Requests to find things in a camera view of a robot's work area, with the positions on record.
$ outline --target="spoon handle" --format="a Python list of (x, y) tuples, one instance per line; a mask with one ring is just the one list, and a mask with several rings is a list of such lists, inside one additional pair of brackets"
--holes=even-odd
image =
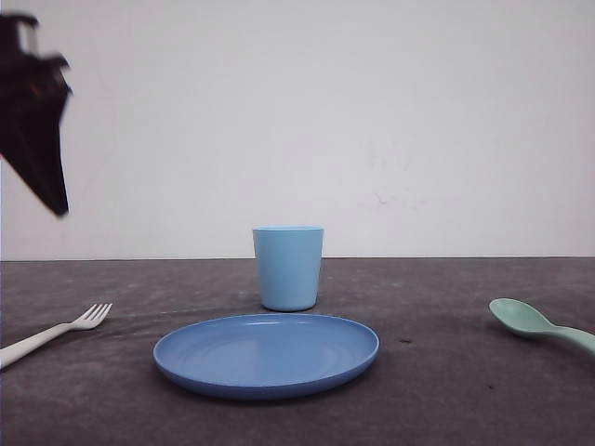
[(583, 332), (571, 327), (560, 327), (561, 330), (556, 331), (556, 335), (568, 339), (569, 341), (577, 344), (579, 347), (584, 348), (590, 354), (595, 355), (595, 334)]

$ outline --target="tableware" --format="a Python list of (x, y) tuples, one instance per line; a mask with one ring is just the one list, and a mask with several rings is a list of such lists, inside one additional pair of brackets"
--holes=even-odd
[(60, 323), (41, 333), (23, 339), (16, 344), (0, 349), (0, 369), (66, 332), (70, 332), (71, 330), (91, 330), (97, 327), (108, 315), (110, 308), (112, 308), (112, 304), (96, 304), (72, 322)]
[(252, 232), (262, 305), (276, 311), (313, 307), (318, 293), (323, 229), (261, 226)]
[(251, 314), (199, 322), (153, 349), (159, 370), (190, 391), (233, 400), (321, 392), (361, 374), (377, 335), (355, 321), (315, 314)]
[(518, 336), (558, 336), (595, 355), (595, 335), (576, 328), (554, 325), (543, 314), (524, 302), (507, 298), (496, 299), (490, 302), (490, 310), (505, 327)]

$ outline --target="robotic arm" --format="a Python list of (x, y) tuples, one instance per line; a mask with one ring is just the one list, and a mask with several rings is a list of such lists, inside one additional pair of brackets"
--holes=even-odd
[(0, 153), (57, 216), (68, 212), (60, 158), (60, 118), (71, 89), (61, 55), (39, 58), (20, 46), (32, 16), (0, 15)]

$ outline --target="spoon bowl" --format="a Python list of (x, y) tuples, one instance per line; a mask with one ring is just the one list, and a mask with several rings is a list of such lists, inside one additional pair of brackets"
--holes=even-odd
[(490, 302), (490, 310), (514, 334), (535, 338), (552, 335), (556, 325), (531, 307), (519, 300), (501, 298)]

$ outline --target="fork handle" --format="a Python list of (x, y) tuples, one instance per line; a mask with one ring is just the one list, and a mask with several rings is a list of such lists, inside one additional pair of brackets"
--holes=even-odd
[(32, 352), (36, 348), (41, 347), (46, 342), (51, 341), (55, 337), (65, 334), (71, 329), (69, 323), (59, 323), (58, 325), (48, 328), (41, 333), (34, 334), (27, 339), (23, 339), (12, 346), (0, 349), (0, 369), (4, 369), (7, 365), (19, 360), (26, 354)]

